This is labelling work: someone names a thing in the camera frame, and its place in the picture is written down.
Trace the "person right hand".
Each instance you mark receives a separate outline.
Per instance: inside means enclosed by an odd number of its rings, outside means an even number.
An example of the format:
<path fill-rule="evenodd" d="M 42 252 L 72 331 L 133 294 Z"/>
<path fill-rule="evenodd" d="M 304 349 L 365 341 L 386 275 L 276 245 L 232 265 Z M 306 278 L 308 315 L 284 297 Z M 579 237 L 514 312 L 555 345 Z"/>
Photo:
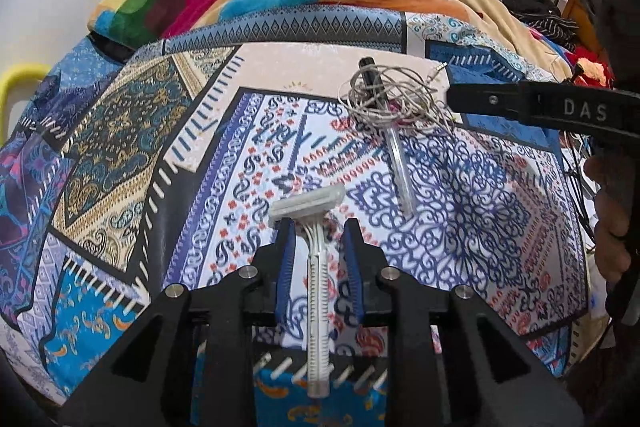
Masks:
<path fill-rule="evenodd" d="M 594 228 L 596 265 L 604 279 L 615 285 L 629 269 L 631 257 L 624 246 L 623 237 L 629 229 L 628 213 L 612 197 L 602 157 L 590 157 L 585 162 L 584 173 L 600 185 L 594 198 L 598 223 Z"/>

